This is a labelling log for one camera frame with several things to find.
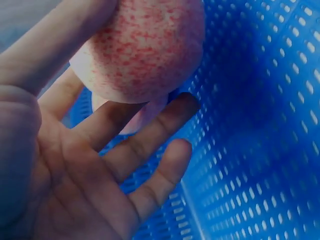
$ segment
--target peach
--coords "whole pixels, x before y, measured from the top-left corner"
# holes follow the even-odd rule
[[[92,111],[96,111],[108,100],[100,97],[97,94],[92,93],[91,105]],[[167,105],[168,95],[158,97],[149,103],[147,103],[141,110],[134,115],[134,117],[127,123],[127,125],[119,133],[120,135],[134,134],[141,128],[147,125],[152,119],[154,119]]]
[[[112,19],[69,61],[95,94],[144,103],[196,70],[205,36],[202,0],[119,0]]]

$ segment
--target pink fruit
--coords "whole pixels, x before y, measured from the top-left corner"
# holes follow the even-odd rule
[[[70,60],[95,94],[143,103],[179,87],[198,67],[202,0],[119,0],[114,17]]]
[[[96,111],[108,100],[92,93],[91,104],[92,111]],[[121,135],[133,134],[139,131],[142,127],[147,125],[152,119],[154,119],[167,105],[168,95],[158,97],[148,104],[146,104],[141,110],[134,115],[134,117],[127,123],[127,125],[119,133]]]

